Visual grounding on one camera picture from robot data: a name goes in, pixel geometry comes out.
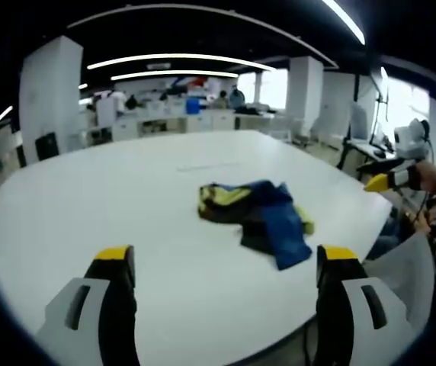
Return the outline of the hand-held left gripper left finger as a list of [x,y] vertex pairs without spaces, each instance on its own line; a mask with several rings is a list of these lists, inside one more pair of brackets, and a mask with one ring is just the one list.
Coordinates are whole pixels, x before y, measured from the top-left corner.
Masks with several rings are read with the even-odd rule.
[[135,286],[133,247],[100,251],[46,305],[37,343],[57,365],[139,365]]

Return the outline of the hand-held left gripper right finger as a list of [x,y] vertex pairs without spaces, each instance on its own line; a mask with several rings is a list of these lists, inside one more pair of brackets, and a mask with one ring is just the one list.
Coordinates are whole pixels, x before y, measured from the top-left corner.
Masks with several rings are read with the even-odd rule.
[[316,282],[314,365],[391,365],[408,348],[406,305],[350,249],[319,246]]

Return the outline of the person's right hand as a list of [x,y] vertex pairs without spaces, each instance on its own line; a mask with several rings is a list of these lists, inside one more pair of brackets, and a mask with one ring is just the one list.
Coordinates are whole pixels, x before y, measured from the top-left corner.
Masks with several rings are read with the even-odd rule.
[[436,194],[436,165],[428,161],[420,161],[415,164],[419,174],[420,188],[431,194]]

